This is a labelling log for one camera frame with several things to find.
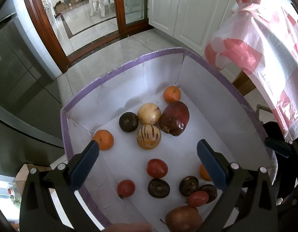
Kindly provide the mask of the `large red tomato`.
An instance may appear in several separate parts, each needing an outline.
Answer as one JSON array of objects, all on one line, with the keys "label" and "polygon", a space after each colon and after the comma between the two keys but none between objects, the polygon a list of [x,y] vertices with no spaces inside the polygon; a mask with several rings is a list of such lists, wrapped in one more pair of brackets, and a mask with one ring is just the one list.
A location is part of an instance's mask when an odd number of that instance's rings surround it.
[{"label": "large red tomato", "polygon": [[163,160],[151,159],[147,163],[146,172],[149,176],[160,179],[167,175],[168,166]]}]

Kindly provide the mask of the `yellow striped melon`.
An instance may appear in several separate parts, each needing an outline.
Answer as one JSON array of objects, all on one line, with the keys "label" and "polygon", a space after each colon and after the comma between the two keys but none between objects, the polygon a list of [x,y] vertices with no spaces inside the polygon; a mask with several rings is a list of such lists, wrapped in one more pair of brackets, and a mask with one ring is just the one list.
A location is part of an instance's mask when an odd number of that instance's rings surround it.
[{"label": "yellow striped melon", "polygon": [[136,141],[140,148],[144,150],[152,150],[160,144],[161,132],[154,125],[142,125],[136,134]]}]

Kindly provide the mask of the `white kitchen cabinet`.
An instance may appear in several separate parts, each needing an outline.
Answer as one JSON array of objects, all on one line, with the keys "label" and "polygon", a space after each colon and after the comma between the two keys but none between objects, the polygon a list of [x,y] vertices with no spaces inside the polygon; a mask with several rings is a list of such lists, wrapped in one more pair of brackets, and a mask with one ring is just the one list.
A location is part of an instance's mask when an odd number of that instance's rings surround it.
[{"label": "white kitchen cabinet", "polygon": [[149,0],[149,24],[203,55],[234,4],[235,0]]}]

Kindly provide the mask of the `dark mangosteen far right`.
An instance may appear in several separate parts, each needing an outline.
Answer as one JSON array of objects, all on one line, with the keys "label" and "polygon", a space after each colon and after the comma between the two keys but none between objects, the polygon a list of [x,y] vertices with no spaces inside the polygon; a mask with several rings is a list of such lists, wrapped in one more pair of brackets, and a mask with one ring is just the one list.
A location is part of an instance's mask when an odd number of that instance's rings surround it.
[{"label": "dark mangosteen far right", "polygon": [[205,184],[199,187],[199,191],[204,191],[208,194],[209,199],[206,202],[207,204],[213,202],[217,198],[217,189],[214,185],[212,184]]}]

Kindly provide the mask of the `dark mangosteen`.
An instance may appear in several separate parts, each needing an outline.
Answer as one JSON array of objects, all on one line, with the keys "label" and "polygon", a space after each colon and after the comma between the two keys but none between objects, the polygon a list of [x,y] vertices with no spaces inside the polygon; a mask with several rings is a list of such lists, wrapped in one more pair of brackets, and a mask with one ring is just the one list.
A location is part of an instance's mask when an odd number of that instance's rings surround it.
[{"label": "dark mangosteen", "polygon": [[133,112],[125,112],[119,118],[119,126],[124,132],[133,132],[138,127],[138,117]]},{"label": "dark mangosteen", "polygon": [[150,196],[157,199],[163,199],[170,194],[169,184],[165,180],[157,178],[149,181],[147,190]]},{"label": "dark mangosteen", "polygon": [[209,199],[206,202],[207,204],[213,202],[217,198],[217,189],[214,185],[212,184],[205,184],[199,187],[199,191],[204,191],[208,194]]},{"label": "dark mangosteen", "polygon": [[179,192],[184,197],[188,197],[190,194],[196,192],[198,188],[199,180],[192,175],[183,178],[179,184]]}]

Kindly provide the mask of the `oval red tomato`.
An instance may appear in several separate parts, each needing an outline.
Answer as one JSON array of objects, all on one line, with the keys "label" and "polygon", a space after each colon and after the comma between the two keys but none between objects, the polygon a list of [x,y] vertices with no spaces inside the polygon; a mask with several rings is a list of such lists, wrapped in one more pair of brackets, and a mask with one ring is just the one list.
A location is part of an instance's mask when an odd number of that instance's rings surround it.
[{"label": "oval red tomato", "polygon": [[209,195],[205,191],[196,191],[187,198],[187,205],[190,207],[200,207],[206,204],[209,200]]}]

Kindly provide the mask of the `dark mangosteen front right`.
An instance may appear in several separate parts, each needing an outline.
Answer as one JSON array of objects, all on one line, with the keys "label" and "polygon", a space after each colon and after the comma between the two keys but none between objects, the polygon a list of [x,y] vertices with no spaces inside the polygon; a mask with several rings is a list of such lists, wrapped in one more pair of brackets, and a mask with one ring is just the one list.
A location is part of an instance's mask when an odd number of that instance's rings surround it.
[{"label": "dark mangosteen front right", "polygon": [[196,192],[198,188],[199,180],[192,175],[183,178],[179,184],[179,192],[184,197],[188,197],[190,194]]}]

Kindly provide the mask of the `brown red apple front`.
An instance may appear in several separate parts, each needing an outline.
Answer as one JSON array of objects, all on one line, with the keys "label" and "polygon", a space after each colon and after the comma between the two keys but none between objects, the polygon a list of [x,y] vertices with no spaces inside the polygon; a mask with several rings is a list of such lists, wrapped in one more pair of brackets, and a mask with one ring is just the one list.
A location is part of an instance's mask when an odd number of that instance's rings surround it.
[{"label": "brown red apple front", "polygon": [[198,210],[190,206],[174,208],[160,221],[169,231],[197,231],[203,223]]}]

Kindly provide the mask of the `dark refrigerator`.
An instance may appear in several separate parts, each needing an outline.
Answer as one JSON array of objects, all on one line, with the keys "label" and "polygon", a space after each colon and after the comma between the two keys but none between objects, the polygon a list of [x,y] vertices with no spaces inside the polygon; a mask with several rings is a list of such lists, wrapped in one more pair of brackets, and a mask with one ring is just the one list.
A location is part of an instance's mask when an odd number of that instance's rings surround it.
[{"label": "dark refrigerator", "polygon": [[0,174],[49,166],[64,154],[57,82],[43,69],[20,20],[0,21]]}]

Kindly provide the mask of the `dark mangosteen front left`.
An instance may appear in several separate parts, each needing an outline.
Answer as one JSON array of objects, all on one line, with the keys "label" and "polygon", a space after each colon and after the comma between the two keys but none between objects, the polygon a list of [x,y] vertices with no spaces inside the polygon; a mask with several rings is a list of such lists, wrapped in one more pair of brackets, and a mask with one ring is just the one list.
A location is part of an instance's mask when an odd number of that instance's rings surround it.
[{"label": "dark mangosteen front left", "polygon": [[170,194],[169,184],[165,180],[157,178],[149,181],[147,190],[150,196],[157,199],[163,199]]}]

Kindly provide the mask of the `white box purple rim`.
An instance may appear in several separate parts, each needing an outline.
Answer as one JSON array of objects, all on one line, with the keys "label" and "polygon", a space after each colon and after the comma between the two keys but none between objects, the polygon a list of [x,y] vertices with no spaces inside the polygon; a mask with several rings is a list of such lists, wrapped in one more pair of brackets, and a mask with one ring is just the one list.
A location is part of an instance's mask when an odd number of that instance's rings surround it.
[{"label": "white box purple rim", "polygon": [[[181,101],[189,109],[188,125],[177,137],[162,133],[156,148],[144,150],[137,144],[136,132],[122,131],[119,118],[146,103],[164,110],[163,91],[170,85],[181,90]],[[184,177],[199,175],[197,143],[201,139],[244,169],[263,166],[271,180],[277,173],[276,158],[264,145],[266,132],[252,107],[223,74],[184,48],[143,55],[81,89],[61,109],[67,158],[81,153],[100,129],[113,135],[114,145],[99,154],[79,193],[102,227],[148,222],[155,231],[167,231],[160,219],[185,204],[179,184]],[[169,184],[170,194],[163,199],[150,196],[147,190],[154,179],[146,172],[151,159],[168,166],[161,179]],[[134,182],[135,192],[121,198],[117,186],[126,179]]]}]

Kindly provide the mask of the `dark red apple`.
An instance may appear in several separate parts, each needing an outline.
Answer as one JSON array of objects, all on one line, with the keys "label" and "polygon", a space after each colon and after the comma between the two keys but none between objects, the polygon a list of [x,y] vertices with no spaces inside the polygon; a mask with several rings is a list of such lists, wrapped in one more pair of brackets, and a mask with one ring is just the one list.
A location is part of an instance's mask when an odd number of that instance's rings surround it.
[{"label": "dark red apple", "polygon": [[177,137],[184,132],[189,118],[187,105],[181,101],[175,101],[164,109],[159,119],[159,128],[163,132]]}]

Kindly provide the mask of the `orange at box corner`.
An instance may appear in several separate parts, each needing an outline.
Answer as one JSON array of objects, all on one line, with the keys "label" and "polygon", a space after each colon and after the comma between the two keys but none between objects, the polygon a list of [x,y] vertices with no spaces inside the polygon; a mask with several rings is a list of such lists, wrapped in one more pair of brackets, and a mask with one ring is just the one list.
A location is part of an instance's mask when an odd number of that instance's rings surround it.
[{"label": "orange at box corner", "polygon": [[177,102],[181,99],[181,90],[177,86],[169,86],[163,92],[163,98],[167,103]]}]

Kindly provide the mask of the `pale yellow round fruit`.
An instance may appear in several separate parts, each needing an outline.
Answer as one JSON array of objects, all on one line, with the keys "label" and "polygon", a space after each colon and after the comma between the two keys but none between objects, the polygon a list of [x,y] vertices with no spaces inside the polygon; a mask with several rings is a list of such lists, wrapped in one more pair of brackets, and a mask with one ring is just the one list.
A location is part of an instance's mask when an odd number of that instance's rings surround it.
[{"label": "pale yellow round fruit", "polygon": [[154,103],[146,103],[139,108],[137,117],[142,124],[153,125],[159,121],[161,117],[161,110]]}]

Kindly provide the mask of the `wooden door frame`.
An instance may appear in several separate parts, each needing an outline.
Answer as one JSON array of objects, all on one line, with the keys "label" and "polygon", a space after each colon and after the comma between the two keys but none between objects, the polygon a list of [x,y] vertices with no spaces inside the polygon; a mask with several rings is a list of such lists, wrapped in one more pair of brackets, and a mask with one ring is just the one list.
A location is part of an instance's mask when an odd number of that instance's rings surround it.
[{"label": "wooden door frame", "polygon": [[46,50],[62,73],[115,40],[148,29],[148,0],[104,1],[105,18],[89,0],[24,0]]}]

